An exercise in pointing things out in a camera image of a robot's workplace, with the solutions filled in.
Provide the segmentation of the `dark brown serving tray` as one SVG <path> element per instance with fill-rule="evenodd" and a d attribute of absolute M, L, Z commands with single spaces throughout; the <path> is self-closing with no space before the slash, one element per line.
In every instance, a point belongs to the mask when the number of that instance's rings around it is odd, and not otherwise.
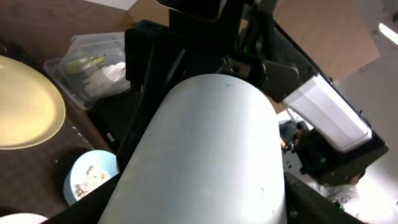
<path fill-rule="evenodd" d="M 60 131 L 38 146 L 1 151 L 1 215 L 35 213 L 47 218 L 68 208 L 63 181 L 74 160 L 92 149 L 109 150 L 85 111 L 64 98 Z"/>

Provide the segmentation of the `light blue bowl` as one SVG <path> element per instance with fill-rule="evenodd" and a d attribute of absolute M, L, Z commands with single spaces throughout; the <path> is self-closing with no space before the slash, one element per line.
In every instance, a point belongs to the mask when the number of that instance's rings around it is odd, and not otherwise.
<path fill-rule="evenodd" d="M 72 164 L 63 182 L 63 196 L 71 206 L 119 173 L 116 155 L 90 150 Z"/>

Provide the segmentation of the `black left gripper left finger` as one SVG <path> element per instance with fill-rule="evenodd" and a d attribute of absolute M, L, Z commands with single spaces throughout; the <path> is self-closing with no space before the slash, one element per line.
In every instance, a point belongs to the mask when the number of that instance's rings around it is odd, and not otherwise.
<path fill-rule="evenodd" d="M 43 224 L 97 224 L 120 177 L 121 174 L 115 175 L 85 198 Z"/>

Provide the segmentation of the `green snack wrapper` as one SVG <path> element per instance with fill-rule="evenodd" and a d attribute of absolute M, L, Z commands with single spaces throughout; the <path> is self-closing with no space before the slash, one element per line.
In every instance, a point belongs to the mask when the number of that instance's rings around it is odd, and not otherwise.
<path fill-rule="evenodd" d="M 79 72 L 86 70 L 90 66 L 103 63 L 104 60 L 105 60 L 105 55 L 102 55 L 100 57 L 91 56 L 91 57 L 81 58 L 81 59 L 67 63 L 65 65 L 65 71 L 67 73 L 79 73 Z"/>

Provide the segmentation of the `clear plastic waste bin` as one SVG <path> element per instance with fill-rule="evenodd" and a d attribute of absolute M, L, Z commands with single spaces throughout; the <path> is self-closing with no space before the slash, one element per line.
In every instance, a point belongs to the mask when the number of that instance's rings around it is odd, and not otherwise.
<path fill-rule="evenodd" d="M 65 56 L 45 61 L 44 70 L 79 108 L 88 110 L 99 99 L 130 89 L 126 76 L 118 82 L 112 82 L 101 71 L 109 65 L 126 63 L 124 47 L 124 32 L 75 35 Z M 69 62 L 102 55 L 105 55 L 105 60 L 101 64 L 79 73 L 65 71 L 65 65 Z"/>

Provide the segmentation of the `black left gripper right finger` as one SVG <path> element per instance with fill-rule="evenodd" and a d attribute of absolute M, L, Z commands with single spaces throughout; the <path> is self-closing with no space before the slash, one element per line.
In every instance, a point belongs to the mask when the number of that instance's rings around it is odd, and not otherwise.
<path fill-rule="evenodd" d="M 363 224 L 290 172 L 284 172 L 288 224 Z"/>

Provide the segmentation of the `white paper napkin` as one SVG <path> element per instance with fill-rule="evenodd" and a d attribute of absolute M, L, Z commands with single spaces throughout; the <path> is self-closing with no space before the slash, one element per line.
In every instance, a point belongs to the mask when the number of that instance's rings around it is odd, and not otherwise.
<path fill-rule="evenodd" d="M 108 80 L 118 82 L 126 75 L 126 64 L 124 62 L 119 62 L 114 65 L 103 67 L 101 71 Z"/>

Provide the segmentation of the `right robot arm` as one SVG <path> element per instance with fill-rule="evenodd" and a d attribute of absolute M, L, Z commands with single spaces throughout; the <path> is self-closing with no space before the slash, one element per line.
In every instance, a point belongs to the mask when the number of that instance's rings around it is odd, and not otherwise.
<path fill-rule="evenodd" d="M 313 129 L 295 151 L 301 172 L 340 185 L 388 151 L 369 122 L 273 18 L 275 1 L 163 1 L 167 26 L 143 20 L 125 31 L 127 79 L 141 95 L 117 153 L 127 167 L 159 118 L 183 152 L 260 149 L 275 158 L 273 103 Z"/>

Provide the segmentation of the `black food waste tray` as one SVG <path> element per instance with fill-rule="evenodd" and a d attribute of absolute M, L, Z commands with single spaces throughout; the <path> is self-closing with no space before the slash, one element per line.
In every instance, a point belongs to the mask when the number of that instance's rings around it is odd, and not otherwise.
<path fill-rule="evenodd" d="M 139 102 L 139 94 L 125 91 L 98 100 L 88 116 L 109 148 L 117 153 Z"/>

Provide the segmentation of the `yellow round plate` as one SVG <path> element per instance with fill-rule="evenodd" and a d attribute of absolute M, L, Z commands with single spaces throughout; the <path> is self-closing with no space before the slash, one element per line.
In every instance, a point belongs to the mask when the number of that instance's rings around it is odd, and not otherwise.
<path fill-rule="evenodd" d="M 1 57 L 1 149 L 24 149 L 54 137 L 66 118 L 55 85 L 32 67 Z"/>

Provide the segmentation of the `pink bowl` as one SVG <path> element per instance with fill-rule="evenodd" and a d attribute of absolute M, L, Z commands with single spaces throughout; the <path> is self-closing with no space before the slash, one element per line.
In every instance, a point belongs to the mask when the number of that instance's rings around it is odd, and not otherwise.
<path fill-rule="evenodd" d="M 40 224 L 48 218 L 34 213 L 15 213 L 1 217 L 1 224 Z"/>

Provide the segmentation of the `brown cardboard board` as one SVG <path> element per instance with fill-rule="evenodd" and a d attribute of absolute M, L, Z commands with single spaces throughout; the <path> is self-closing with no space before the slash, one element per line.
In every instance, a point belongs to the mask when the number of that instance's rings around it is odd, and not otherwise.
<path fill-rule="evenodd" d="M 283 0 L 277 3 L 273 15 L 334 80 L 347 77 L 380 57 L 353 1 Z"/>

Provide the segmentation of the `white cup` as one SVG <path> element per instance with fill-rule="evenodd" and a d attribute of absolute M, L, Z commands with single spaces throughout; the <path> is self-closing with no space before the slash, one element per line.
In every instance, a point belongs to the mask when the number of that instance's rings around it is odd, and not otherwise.
<path fill-rule="evenodd" d="M 100 223 L 285 223 L 276 113 L 228 75 L 173 87 L 143 134 Z"/>

